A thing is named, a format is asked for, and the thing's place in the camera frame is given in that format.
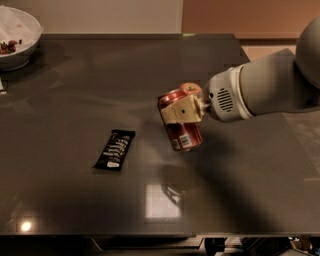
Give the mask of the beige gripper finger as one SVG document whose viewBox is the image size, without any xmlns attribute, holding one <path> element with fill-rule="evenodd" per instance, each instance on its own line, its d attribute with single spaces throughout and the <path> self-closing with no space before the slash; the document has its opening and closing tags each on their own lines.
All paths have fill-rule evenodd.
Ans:
<svg viewBox="0 0 320 256">
<path fill-rule="evenodd" d="M 202 100 L 196 95 L 188 95 L 160 111 L 165 124 L 197 123 L 202 120 Z"/>
</svg>

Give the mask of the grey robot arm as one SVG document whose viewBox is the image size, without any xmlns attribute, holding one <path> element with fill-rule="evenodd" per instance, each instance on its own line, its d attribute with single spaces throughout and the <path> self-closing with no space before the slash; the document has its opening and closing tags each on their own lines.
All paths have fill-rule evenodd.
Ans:
<svg viewBox="0 0 320 256">
<path fill-rule="evenodd" d="M 204 115 L 223 122 L 275 112 L 319 108 L 320 17 L 301 33 L 296 50 L 283 49 L 213 76 L 204 88 L 187 83 L 182 98 L 160 111 L 166 124 L 197 123 Z"/>
</svg>

